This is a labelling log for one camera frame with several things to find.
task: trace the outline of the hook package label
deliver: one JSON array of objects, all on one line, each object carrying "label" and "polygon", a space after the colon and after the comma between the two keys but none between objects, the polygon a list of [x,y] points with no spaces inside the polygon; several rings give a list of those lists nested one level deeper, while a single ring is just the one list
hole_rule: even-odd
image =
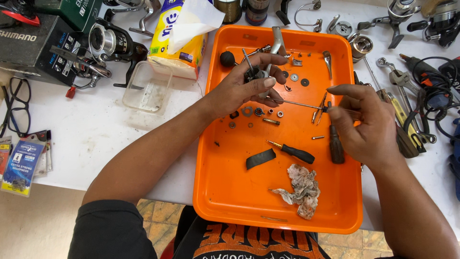
[{"label": "hook package label", "polygon": [[20,140],[10,156],[1,185],[2,191],[29,196],[35,166],[44,144]]}]

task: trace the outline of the metal washer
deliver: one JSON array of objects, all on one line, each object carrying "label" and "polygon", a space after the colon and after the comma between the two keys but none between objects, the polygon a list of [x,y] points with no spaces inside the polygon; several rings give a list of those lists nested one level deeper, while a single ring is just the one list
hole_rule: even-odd
[{"label": "metal washer", "polygon": [[300,84],[303,85],[303,86],[308,86],[310,84],[310,81],[308,81],[308,79],[304,78],[304,79],[300,80]]},{"label": "metal washer", "polygon": [[291,80],[292,81],[297,81],[299,79],[299,76],[297,74],[291,74]]}]

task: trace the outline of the black screwdriver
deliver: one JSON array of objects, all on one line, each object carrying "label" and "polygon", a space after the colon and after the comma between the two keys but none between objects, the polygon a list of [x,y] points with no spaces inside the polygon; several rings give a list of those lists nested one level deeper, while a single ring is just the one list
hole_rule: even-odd
[{"label": "black screwdriver", "polygon": [[303,150],[299,150],[299,149],[296,149],[296,148],[293,148],[293,147],[289,147],[285,144],[283,144],[282,146],[278,143],[274,143],[273,141],[269,141],[267,140],[269,143],[281,148],[281,151],[283,152],[286,152],[288,153],[289,155],[291,156],[294,156],[308,164],[313,164],[313,161],[315,161],[315,157],[312,156],[310,153],[308,153],[307,151],[303,151]]},{"label": "black screwdriver", "polygon": [[345,156],[344,156],[344,148],[342,147],[342,142],[340,142],[339,134],[337,133],[337,129],[335,128],[334,124],[329,126],[329,149],[331,150],[331,158],[332,163],[334,164],[343,164],[345,163]]}]

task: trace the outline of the black box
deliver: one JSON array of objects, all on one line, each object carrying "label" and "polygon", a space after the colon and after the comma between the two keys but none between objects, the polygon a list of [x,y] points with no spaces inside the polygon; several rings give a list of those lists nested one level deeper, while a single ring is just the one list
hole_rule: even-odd
[{"label": "black box", "polygon": [[[59,16],[37,16],[40,27],[22,23],[15,28],[0,29],[0,69],[13,71],[19,77],[71,86],[76,76],[71,69],[73,63],[50,49],[55,45],[72,51],[81,46],[78,39],[82,33],[74,32]],[[11,18],[0,13],[0,24],[9,22]]]}]

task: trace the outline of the shimano logo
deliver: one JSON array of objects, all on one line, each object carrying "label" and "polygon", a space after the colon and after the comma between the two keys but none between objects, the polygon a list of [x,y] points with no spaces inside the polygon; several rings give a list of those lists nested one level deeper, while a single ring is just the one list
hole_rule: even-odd
[{"label": "shimano logo", "polygon": [[10,31],[4,31],[0,30],[0,36],[1,37],[7,37],[7,38],[12,38],[12,39],[18,39],[18,40],[25,40],[25,41],[35,41],[37,39],[37,36],[30,36],[27,34],[19,34],[16,32],[10,32]]},{"label": "shimano logo", "polygon": [[23,74],[26,74],[26,75],[33,75],[33,76],[39,76],[39,77],[41,76],[40,74],[32,73],[32,72],[26,72],[26,71],[11,69],[11,68],[4,68],[4,67],[1,67],[1,66],[0,66],[0,68],[1,68],[1,69],[4,69],[4,70],[8,70],[8,71],[23,73]]}]

